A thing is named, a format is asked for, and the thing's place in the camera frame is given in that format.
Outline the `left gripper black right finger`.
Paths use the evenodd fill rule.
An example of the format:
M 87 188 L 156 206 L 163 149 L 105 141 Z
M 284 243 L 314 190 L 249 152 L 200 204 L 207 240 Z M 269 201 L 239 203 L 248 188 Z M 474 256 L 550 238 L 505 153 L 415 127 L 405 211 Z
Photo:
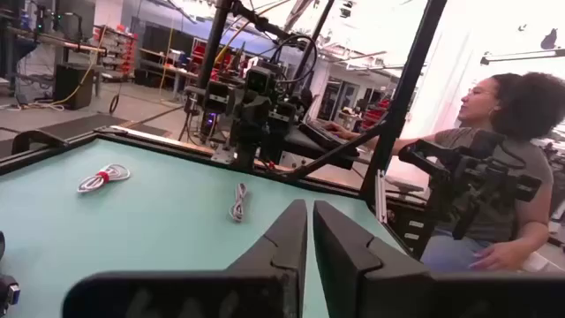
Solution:
M 325 201 L 313 236 L 332 317 L 564 318 L 562 274 L 432 272 Z

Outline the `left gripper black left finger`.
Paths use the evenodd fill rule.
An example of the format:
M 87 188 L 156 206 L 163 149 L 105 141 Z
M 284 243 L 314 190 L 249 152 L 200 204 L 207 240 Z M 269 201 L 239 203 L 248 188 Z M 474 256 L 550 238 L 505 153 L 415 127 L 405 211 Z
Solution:
M 61 315 L 299 317 L 307 241 L 307 207 L 294 200 L 226 269 L 97 273 L 66 293 Z

